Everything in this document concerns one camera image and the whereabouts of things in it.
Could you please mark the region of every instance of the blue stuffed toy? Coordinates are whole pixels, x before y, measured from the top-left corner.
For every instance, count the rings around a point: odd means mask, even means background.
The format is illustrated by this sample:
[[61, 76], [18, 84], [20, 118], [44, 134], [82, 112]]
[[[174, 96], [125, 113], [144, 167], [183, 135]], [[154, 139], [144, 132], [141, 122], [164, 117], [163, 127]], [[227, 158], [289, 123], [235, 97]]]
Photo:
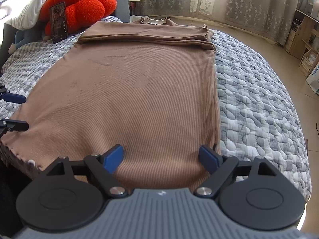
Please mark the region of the blue stuffed toy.
[[18, 30], [14, 38], [14, 44], [9, 48], [9, 54], [12, 55], [21, 46], [36, 42], [40, 40], [48, 40], [50, 37], [46, 37], [44, 34], [44, 23], [36, 23], [36, 25], [30, 29]]

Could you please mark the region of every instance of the metal screw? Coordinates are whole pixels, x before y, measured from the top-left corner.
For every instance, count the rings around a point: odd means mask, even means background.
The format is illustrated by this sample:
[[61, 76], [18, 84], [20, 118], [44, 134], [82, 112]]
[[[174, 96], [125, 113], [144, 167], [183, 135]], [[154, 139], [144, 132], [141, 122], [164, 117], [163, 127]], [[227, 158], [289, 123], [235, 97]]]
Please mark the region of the metal screw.
[[211, 195], [213, 191], [210, 188], [207, 187], [200, 187], [197, 188], [196, 193], [200, 196], [208, 196]]
[[112, 187], [110, 193], [113, 195], [122, 195], [125, 193], [125, 189], [123, 187]]

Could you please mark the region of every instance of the bed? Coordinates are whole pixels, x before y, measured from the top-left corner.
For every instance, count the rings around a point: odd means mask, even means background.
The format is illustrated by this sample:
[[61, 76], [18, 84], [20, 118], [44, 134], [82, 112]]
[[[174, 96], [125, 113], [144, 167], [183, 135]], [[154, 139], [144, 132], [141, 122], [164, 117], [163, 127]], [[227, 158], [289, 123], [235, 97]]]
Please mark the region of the bed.
[[[115, 17], [103, 20], [120, 22]], [[261, 55], [223, 32], [214, 33], [222, 154], [246, 161], [266, 157], [308, 201], [311, 180], [305, 140], [286, 88]], [[22, 46], [2, 67], [0, 82], [11, 92], [28, 97], [79, 36], [72, 35], [57, 44], [46, 41]], [[1, 118], [10, 118], [19, 106], [0, 101]], [[0, 157], [30, 177], [39, 172], [32, 159], [22, 161], [3, 145]]]

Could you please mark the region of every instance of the lace curtain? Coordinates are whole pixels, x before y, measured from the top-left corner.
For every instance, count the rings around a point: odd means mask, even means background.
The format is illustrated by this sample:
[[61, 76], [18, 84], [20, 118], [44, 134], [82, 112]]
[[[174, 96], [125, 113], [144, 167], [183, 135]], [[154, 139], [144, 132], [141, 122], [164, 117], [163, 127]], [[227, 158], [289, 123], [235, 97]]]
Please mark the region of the lace curtain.
[[214, 20], [284, 45], [297, 6], [298, 0], [146, 0], [139, 2], [136, 14]]

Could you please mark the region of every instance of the phone screen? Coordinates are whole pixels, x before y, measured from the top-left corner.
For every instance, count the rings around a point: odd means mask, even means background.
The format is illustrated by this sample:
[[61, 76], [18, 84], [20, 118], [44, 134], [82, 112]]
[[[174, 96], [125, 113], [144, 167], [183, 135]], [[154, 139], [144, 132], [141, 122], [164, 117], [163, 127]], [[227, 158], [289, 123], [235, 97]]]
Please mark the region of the phone screen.
[[65, 17], [65, 2], [60, 2], [50, 7], [50, 23], [52, 42], [54, 44], [68, 37]]

